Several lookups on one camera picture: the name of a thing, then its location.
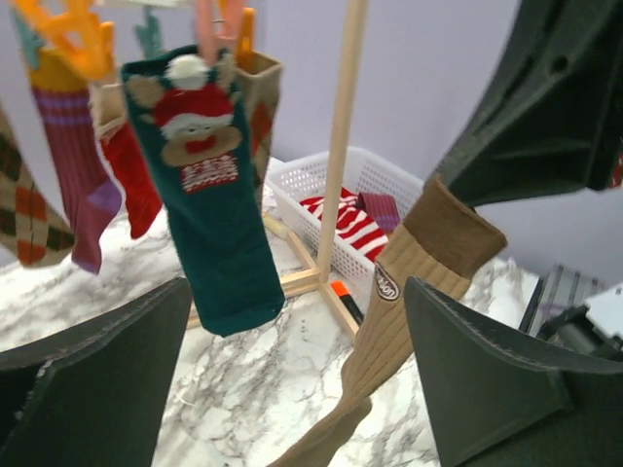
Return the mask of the plain tan sock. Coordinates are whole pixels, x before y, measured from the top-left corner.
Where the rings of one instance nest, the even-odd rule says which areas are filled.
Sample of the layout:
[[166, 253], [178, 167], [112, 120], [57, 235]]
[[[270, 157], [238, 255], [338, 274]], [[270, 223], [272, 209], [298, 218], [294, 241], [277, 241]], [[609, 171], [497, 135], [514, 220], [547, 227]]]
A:
[[459, 300], [481, 266], [506, 245], [502, 231], [457, 199], [441, 177], [430, 179], [377, 257], [368, 310], [341, 370], [338, 404], [274, 464], [328, 465], [371, 411], [371, 395], [412, 355], [404, 306], [409, 277]]

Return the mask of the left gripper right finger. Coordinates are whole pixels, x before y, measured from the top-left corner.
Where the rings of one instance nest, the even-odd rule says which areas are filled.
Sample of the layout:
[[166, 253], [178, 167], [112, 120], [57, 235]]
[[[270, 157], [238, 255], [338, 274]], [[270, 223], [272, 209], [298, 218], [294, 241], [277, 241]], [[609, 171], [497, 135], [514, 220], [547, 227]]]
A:
[[442, 465], [621, 465], [620, 349], [535, 339], [420, 278], [404, 302]]

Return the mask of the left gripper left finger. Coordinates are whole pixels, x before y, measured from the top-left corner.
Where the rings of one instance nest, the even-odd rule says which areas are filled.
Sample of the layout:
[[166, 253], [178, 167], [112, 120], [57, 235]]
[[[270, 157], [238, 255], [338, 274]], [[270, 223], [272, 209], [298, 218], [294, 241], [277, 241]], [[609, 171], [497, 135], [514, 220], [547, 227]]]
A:
[[151, 465], [191, 302], [174, 278], [2, 352], [2, 466]]

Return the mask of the red white striped sock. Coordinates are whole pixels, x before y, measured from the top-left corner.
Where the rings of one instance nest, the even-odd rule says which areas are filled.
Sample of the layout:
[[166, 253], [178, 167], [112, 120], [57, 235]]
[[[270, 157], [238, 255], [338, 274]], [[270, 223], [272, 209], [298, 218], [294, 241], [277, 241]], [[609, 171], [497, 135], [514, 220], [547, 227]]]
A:
[[360, 193], [369, 192], [354, 193], [346, 188], [341, 189], [336, 233], [368, 260], [375, 262], [393, 232], [385, 233], [366, 212], [356, 206]]

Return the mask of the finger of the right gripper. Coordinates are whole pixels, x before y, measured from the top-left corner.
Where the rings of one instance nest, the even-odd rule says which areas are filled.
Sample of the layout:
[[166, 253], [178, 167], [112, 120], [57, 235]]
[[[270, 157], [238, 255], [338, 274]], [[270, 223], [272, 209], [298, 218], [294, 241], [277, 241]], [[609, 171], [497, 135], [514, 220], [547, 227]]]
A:
[[621, 154], [621, 1], [523, 0], [487, 90], [436, 173], [480, 206], [606, 190]]

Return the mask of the wooden hanger rack frame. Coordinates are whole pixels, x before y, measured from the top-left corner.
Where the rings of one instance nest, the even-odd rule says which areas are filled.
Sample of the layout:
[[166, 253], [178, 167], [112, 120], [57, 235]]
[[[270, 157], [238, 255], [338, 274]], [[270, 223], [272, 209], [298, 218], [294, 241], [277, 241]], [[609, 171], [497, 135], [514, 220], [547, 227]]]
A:
[[284, 275], [280, 279], [283, 292], [288, 298], [319, 292], [338, 324], [350, 338], [356, 335], [359, 325], [333, 291], [329, 275], [367, 12], [366, 1], [348, 2], [343, 26], [341, 63], [334, 102], [324, 211], [317, 255], [312, 257], [302, 240], [289, 230], [285, 241], [304, 269]]

